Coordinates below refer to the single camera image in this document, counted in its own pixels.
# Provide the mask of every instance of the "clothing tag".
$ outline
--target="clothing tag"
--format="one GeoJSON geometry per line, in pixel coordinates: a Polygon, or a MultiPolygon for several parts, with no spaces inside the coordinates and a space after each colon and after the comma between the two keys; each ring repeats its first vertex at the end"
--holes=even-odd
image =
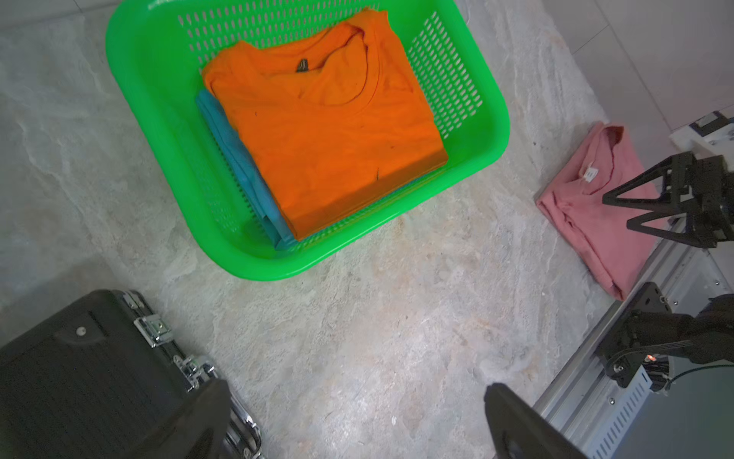
{"type": "Polygon", "coordinates": [[[296,69],[296,73],[301,72],[308,72],[308,59],[301,59],[301,62],[298,64],[298,69],[296,69]]]}
{"type": "Polygon", "coordinates": [[[584,173],[584,180],[586,180],[587,183],[592,183],[592,180],[594,180],[598,173],[599,170],[596,167],[592,167],[592,165],[589,165],[586,168],[586,172],[584,173]]]}

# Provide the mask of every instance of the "folded blue t-shirt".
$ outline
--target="folded blue t-shirt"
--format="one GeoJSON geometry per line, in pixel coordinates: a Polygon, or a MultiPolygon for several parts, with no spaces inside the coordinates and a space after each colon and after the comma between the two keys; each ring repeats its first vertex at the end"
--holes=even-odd
{"type": "Polygon", "coordinates": [[[227,163],[234,172],[242,191],[252,205],[252,210],[272,240],[275,250],[288,250],[298,243],[283,219],[273,199],[270,188],[263,180],[250,152],[234,130],[219,101],[206,89],[196,97],[196,104],[214,135],[227,163]]]}

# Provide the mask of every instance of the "metal latch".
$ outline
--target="metal latch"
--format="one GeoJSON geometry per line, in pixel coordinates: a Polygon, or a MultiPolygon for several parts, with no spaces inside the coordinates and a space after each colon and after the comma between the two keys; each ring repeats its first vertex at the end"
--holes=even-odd
{"type": "Polygon", "coordinates": [[[189,381],[189,385],[191,386],[189,388],[190,391],[198,389],[201,384],[213,377],[217,377],[214,365],[205,355],[198,357],[189,355],[186,358],[174,355],[173,363],[181,370],[186,380],[189,381]]]}
{"type": "Polygon", "coordinates": [[[138,317],[133,323],[150,347],[158,347],[173,341],[173,331],[158,314],[138,317]]]}

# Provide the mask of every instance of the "laundry basket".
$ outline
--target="laundry basket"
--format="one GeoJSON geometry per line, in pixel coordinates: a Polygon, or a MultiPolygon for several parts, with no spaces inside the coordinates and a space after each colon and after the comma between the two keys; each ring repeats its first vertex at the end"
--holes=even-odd
{"type": "Polygon", "coordinates": [[[241,278],[296,275],[493,163],[509,139],[504,99],[452,0],[126,0],[109,22],[107,59],[201,248],[241,278]],[[299,40],[365,7],[387,10],[448,152],[445,167],[276,251],[239,189],[195,96],[217,52],[299,40]]]}

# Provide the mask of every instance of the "folded orange t-shirt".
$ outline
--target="folded orange t-shirt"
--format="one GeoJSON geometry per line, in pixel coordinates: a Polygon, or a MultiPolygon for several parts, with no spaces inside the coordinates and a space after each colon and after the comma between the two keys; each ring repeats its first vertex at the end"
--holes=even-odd
{"type": "Polygon", "coordinates": [[[203,78],[298,240],[448,161],[386,12],[274,48],[240,42],[203,78]]]}

